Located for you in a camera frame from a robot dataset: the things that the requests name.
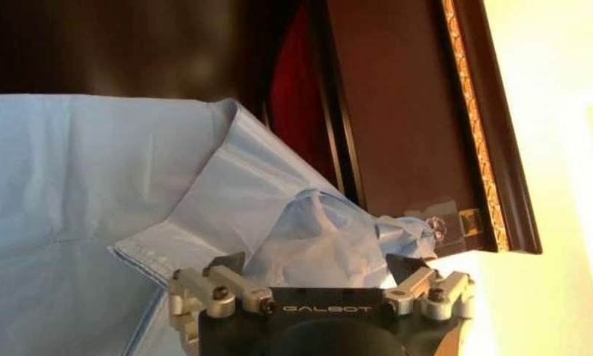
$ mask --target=screw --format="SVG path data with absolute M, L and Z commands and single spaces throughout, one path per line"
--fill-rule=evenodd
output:
M 264 299 L 258 304 L 258 309 L 261 313 L 265 315 L 272 315 L 274 313 L 274 309 L 277 308 L 277 304 L 273 299 Z
M 226 286 L 218 286 L 213 289 L 213 300 L 221 300 L 228 295 L 228 288 Z
M 430 288 L 428 290 L 428 299 L 432 302 L 442 302 L 444 301 L 444 289 Z

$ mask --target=gold trim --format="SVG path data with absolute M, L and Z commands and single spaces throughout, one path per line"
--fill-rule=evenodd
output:
M 494 174 L 492 173 L 492 164 L 485 145 L 484 129 L 481 127 L 480 113 L 476 106 L 474 87 L 470 80 L 468 59 L 465 58 L 464 41 L 461 40 L 461 31 L 458 27 L 457 14 L 454 13 L 453 0 L 442 0 L 445 23 L 448 25 L 448 34 L 453 46 L 454 62 L 457 63 L 458 79 L 461 90 L 464 92 L 465 108 L 468 119 L 473 132 L 476 160 L 481 171 L 481 180 L 484 182 L 485 199 L 490 215 L 492 229 L 494 230 L 496 245 L 498 251 L 509 251 L 506 241 L 504 213 L 496 191 Z

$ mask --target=cream wall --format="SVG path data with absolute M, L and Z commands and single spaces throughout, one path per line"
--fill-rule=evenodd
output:
M 468 355 L 593 355 L 593 236 L 564 129 L 568 101 L 593 87 L 593 0 L 485 7 L 544 254 L 470 253 L 434 266 L 466 268 L 480 280 Z

